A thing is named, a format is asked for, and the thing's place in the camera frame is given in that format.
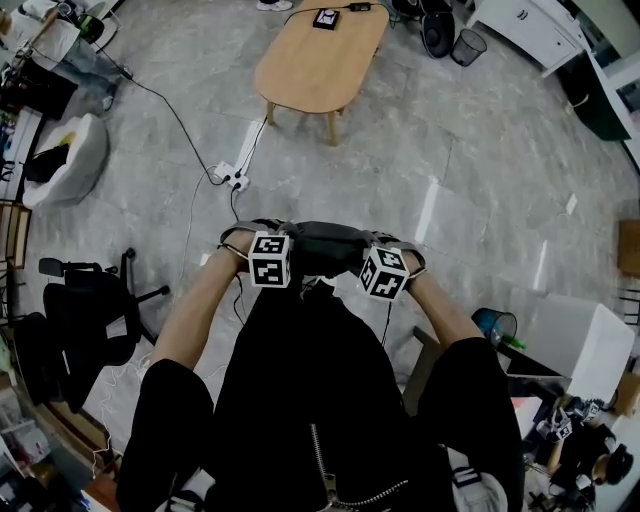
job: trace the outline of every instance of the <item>white cable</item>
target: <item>white cable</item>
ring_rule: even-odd
[[[141,363],[144,359],[148,358],[151,355],[151,352],[145,354],[144,356],[142,356],[139,360],[138,363],[136,365],[134,365],[133,363],[127,363],[124,365],[124,368],[122,370],[122,372],[120,372],[120,374],[118,376],[116,376],[115,371],[113,370],[113,367],[109,368],[111,370],[111,377],[113,378],[113,384],[110,384],[109,382],[107,382],[106,380],[103,382],[104,385],[104,390],[105,393],[107,394],[107,397],[100,400],[100,416],[101,416],[101,420],[102,420],[102,426],[104,427],[104,429],[107,431],[107,434],[109,434],[109,436],[107,437],[107,447],[103,448],[101,450],[95,450],[93,452],[93,465],[91,466],[91,474],[93,475],[93,479],[95,480],[96,478],[96,466],[98,464],[98,459],[96,457],[96,455],[98,453],[102,453],[102,452],[108,452],[109,450],[112,450],[116,453],[118,453],[119,455],[123,455],[122,452],[114,449],[111,447],[111,438],[113,437],[111,434],[111,431],[109,430],[109,428],[107,427],[107,423],[104,417],[104,412],[108,411],[110,414],[115,414],[115,411],[113,409],[111,409],[110,407],[107,406],[106,402],[108,402],[109,400],[111,400],[112,395],[111,392],[109,391],[109,389],[107,388],[107,386],[110,386],[112,388],[115,388],[118,385],[118,380],[125,374],[127,373],[127,370],[129,369],[129,366],[132,366],[133,369],[136,371],[136,374],[138,375],[138,377],[144,376],[144,370],[141,368]]]
[[[222,370],[223,368],[226,368],[227,366],[229,366],[228,364],[223,364],[218,366],[218,368],[216,368],[216,371],[213,372],[211,375],[209,375],[207,378],[202,379],[202,382],[207,382],[210,378],[212,378],[216,373],[218,373],[220,370]]]
[[[173,307],[176,303],[176,299],[178,297],[178,293],[180,291],[180,285],[182,284],[182,278],[184,277],[184,264],[187,259],[187,247],[189,246],[189,236],[191,235],[191,224],[193,223],[193,203],[196,201],[196,195],[198,194],[198,188],[200,187],[200,183],[202,182],[202,178],[209,172],[209,169],[214,169],[218,167],[218,164],[210,165],[207,167],[202,174],[200,175],[200,179],[196,184],[196,188],[193,190],[193,196],[191,197],[191,206],[189,207],[189,226],[187,228],[187,236],[184,241],[184,251],[182,252],[182,266],[180,268],[180,277],[178,278],[178,287],[176,289],[176,293],[173,294],[173,300],[171,301],[171,306]]]

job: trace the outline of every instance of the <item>gray tile floor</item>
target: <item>gray tile floor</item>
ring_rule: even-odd
[[[127,0],[119,16],[124,28],[107,51],[166,95],[207,165],[234,163],[250,122],[265,115],[253,72],[287,14],[258,12],[253,0]],[[546,292],[615,307],[616,221],[638,216],[638,178],[620,144],[600,141],[565,113],[554,76],[542,80],[521,51],[479,29],[489,49],[464,69],[430,59],[417,26],[388,29],[361,93],[338,118],[338,147],[327,145],[325,119],[277,109],[237,210],[242,218],[333,221],[413,239],[428,197],[419,242],[433,274],[469,312],[513,311],[526,338]],[[91,101],[80,92],[69,111],[94,108]],[[109,265],[129,246],[138,251],[136,291],[169,284],[177,297],[233,222],[229,189],[203,180],[185,250],[202,171],[178,123],[157,97],[131,84],[106,121],[111,155],[95,189],[74,207],[34,214],[26,311],[42,309],[40,257]],[[567,215],[572,193],[578,204]],[[339,288],[381,335],[386,306],[358,295],[352,280]],[[203,377],[231,356],[237,292],[232,285],[216,315],[197,368]],[[245,286],[247,310],[255,296]],[[149,327],[161,328],[171,304],[144,305]],[[411,299],[394,307],[387,347],[399,381],[417,357],[416,324],[429,328]],[[150,348],[141,343],[133,363]],[[100,419],[105,401],[104,420],[122,448],[139,380],[130,366],[116,374],[111,388],[111,371],[102,373],[85,408]],[[223,377],[220,371],[206,380],[214,398]]]

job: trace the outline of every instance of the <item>wrist strap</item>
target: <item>wrist strap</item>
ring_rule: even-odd
[[[236,249],[231,244],[228,244],[226,242],[222,242],[220,245],[218,245],[218,249],[220,249],[220,247],[224,247],[225,249],[227,249],[228,251],[231,251],[236,256],[239,256],[240,258],[243,258],[243,259],[249,261],[249,257],[246,254],[243,254],[242,252],[240,252],[238,249]]]
[[[409,276],[409,279],[415,279],[419,275],[424,274],[426,271],[427,271],[427,269],[425,267],[419,268],[418,270],[416,270],[413,274],[411,274]]]

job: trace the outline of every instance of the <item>jeans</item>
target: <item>jeans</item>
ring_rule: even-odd
[[[120,70],[104,55],[95,52],[84,39],[78,38],[54,73],[87,88],[99,97],[113,96]]]

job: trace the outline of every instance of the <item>drawer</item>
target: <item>drawer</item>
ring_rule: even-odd
[[[576,49],[558,30],[557,23],[530,2],[526,3],[525,13],[515,17],[505,35],[547,68]]]
[[[531,8],[528,0],[484,0],[479,20],[502,35],[512,39],[513,25],[518,16],[524,16],[527,8]]]

